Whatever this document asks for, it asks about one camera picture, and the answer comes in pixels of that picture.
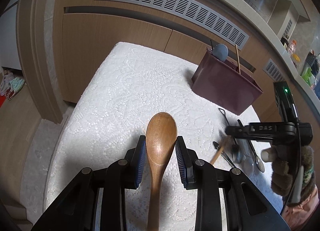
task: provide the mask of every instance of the black cable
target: black cable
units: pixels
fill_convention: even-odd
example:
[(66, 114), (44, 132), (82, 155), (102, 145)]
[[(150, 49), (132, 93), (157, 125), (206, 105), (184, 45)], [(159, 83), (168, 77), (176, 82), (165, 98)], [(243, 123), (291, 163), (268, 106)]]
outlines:
[(301, 137), (300, 137), (300, 129), (299, 129), (299, 123), (297, 122), (296, 124), (297, 126), (297, 132), (298, 132), (298, 138), (299, 138), (299, 143), (298, 143), (298, 156), (297, 156), (297, 165), (298, 165), (298, 170), (296, 172), (296, 175), (295, 175), (295, 178), (294, 178), (294, 182), (292, 183), (292, 186), (290, 188), (290, 191), (289, 191), (289, 194), (283, 204), (283, 207), (282, 207), (282, 210), (280, 212), (280, 215), (282, 216), (283, 212), (284, 212), (284, 209), (285, 209), (285, 206), (287, 206), (288, 202), (289, 202), (289, 199), (291, 197), (291, 194), (292, 194), (292, 191), (294, 189), (294, 186), (295, 186), (295, 183), (296, 183), (296, 180), (297, 180), (297, 176), (298, 176), (298, 173), (299, 173), (299, 169), (301, 167)]

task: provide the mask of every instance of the red mat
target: red mat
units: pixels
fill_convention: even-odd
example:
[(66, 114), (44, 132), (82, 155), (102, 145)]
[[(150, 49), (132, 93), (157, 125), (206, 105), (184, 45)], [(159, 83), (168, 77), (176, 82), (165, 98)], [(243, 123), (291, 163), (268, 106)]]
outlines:
[(5, 96), (0, 96), (0, 107), (2, 106), (4, 101), (5, 101)]

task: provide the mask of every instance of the yellow lid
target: yellow lid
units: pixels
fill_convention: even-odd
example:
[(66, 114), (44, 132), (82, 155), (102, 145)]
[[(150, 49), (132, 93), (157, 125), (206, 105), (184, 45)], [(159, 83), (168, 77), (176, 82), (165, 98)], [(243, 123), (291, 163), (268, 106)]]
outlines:
[(296, 54), (293, 54), (292, 58), (294, 58), (297, 62), (300, 62), (300, 58)]

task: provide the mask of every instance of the metal screw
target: metal screw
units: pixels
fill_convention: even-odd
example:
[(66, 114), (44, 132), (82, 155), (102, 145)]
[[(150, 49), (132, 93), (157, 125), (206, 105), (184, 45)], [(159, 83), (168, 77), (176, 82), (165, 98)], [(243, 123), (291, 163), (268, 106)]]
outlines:
[(196, 165), (198, 165), (198, 166), (203, 166), (204, 165), (204, 161), (203, 160), (196, 160), (195, 161), (195, 163), (196, 163)]
[(239, 175), (241, 173), (241, 171), (238, 168), (233, 168), (231, 172), (235, 175)]
[(91, 169), (90, 169), (89, 167), (85, 167), (85, 168), (83, 168), (83, 169), (81, 170), (81, 172), (82, 172), (83, 174), (88, 174), (88, 173), (91, 172)]
[(128, 163), (128, 161), (126, 159), (121, 159), (121, 160), (118, 161), (118, 164), (122, 165), (122, 166), (126, 165), (127, 163)]

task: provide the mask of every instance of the table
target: table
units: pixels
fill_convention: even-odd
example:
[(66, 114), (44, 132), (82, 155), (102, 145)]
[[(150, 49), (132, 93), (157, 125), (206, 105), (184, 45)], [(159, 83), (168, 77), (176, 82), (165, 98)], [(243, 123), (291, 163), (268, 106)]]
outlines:
[[(83, 167), (97, 170), (123, 158), (146, 133), (152, 116), (161, 111), (173, 116), (186, 147), (210, 161), (216, 152), (212, 142), (221, 139), (226, 122), (216, 104), (192, 92), (191, 77), (196, 68), (160, 51), (118, 43), (84, 91), (61, 136), (50, 167), (45, 208)], [(238, 118), (244, 125), (259, 121), (251, 106), (240, 116), (226, 113), (231, 125), (237, 125)], [(270, 147), (254, 141), (253, 145), (257, 154)], [(222, 157), (214, 166), (230, 169)], [(255, 167), (249, 177), (279, 212), (281, 197), (270, 188), (271, 164), (266, 163), (265, 168), (265, 173), (260, 173)], [(140, 187), (126, 190), (128, 230), (146, 229), (150, 182), (146, 163)], [(162, 181), (160, 230), (194, 230), (196, 193), (184, 189), (173, 152)]]

